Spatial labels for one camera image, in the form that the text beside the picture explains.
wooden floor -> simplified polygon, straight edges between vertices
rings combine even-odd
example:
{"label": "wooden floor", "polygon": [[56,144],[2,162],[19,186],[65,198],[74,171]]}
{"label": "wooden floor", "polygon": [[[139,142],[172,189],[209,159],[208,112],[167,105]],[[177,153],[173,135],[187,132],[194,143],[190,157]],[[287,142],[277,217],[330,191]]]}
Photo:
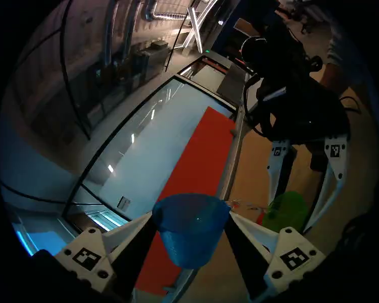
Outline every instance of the wooden floor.
{"label": "wooden floor", "polygon": [[[319,80],[321,73],[312,75]],[[344,95],[357,98],[352,90]],[[345,100],[345,105],[354,106]],[[307,239],[323,253],[331,252],[340,238],[344,225],[364,213],[371,205],[373,189],[379,177],[379,140],[375,124],[361,101],[362,115],[349,113],[352,138],[347,181],[329,211],[307,234]],[[297,146],[298,155],[287,190],[295,190],[305,201],[312,201],[320,174],[309,169],[310,153],[305,146]],[[230,199],[245,204],[266,206],[268,174],[266,166],[271,144],[253,131],[243,142],[239,166]],[[237,212],[255,222],[257,211],[240,207]],[[240,271],[224,234],[212,260],[202,267],[180,302],[247,302],[247,291]]]}

orange mat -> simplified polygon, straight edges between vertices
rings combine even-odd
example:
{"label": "orange mat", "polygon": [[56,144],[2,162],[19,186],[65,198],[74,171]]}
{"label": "orange mat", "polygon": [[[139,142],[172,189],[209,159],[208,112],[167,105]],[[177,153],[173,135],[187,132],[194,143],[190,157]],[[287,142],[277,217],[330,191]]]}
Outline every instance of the orange mat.
{"label": "orange mat", "polygon": [[[174,167],[158,201],[179,193],[214,196],[226,165],[233,136],[234,121],[208,107]],[[172,286],[181,268],[169,259],[159,232],[153,239],[136,288],[165,295],[163,287]]]}

blue plastic cup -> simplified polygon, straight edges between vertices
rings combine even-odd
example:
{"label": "blue plastic cup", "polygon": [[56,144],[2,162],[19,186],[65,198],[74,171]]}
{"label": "blue plastic cup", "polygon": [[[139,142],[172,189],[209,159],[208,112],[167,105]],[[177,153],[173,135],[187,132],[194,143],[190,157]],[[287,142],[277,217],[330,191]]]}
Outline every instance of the blue plastic cup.
{"label": "blue plastic cup", "polygon": [[230,207],[216,197],[188,193],[156,203],[152,217],[172,262],[196,269],[211,259],[229,211]]}

white bracket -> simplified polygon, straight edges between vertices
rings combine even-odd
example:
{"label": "white bracket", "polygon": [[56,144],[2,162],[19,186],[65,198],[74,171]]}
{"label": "white bracket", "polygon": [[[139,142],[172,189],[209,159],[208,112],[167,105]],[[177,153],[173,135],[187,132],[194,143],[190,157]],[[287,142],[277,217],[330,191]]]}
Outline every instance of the white bracket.
{"label": "white bracket", "polygon": [[324,259],[325,255],[294,228],[281,229],[278,244],[264,275],[268,289],[254,302],[261,302],[287,290],[289,284],[302,280],[303,274],[314,270]]}
{"label": "white bracket", "polygon": [[268,160],[269,174],[269,197],[268,205],[275,198],[276,189],[278,188],[279,177],[282,169],[283,159],[291,148],[289,140],[272,142],[271,154]]}
{"label": "white bracket", "polygon": [[104,234],[97,228],[87,228],[55,258],[64,268],[75,272],[79,280],[87,280],[93,289],[104,292],[116,278],[111,264],[151,216],[151,212],[147,213]]}
{"label": "white bracket", "polygon": [[[324,152],[328,158],[327,170],[325,172],[323,186],[320,191],[316,206],[306,224],[305,230],[312,227],[328,210],[344,187],[347,177],[348,163],[348,142],[347,136],[329,137],[324,140]],[[334,175],[337,184],[335,190],[329,198],[328,191],[330,190],[331,177]]]}
{"label": "white bracket", "polygon": [[278,233],[258,225],[257,223],[254,223],[233,212],[230,212],[230,215],[242,233],[258,250],[260,255],[262,255],[268,263],[270,263],[272,259],[272,252],[275,250],[278,241]]}

green object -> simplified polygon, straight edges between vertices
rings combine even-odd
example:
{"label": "green object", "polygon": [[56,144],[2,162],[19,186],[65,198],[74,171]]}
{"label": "green object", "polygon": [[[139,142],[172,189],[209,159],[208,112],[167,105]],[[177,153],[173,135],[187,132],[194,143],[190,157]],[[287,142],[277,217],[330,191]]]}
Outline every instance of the green object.
{"label": "green object", "polygon": [[275,232],[291,226],[300,232],[308,214],[309,208],[302,195],[289,191],[274,199],[262,220],[262,226]]}

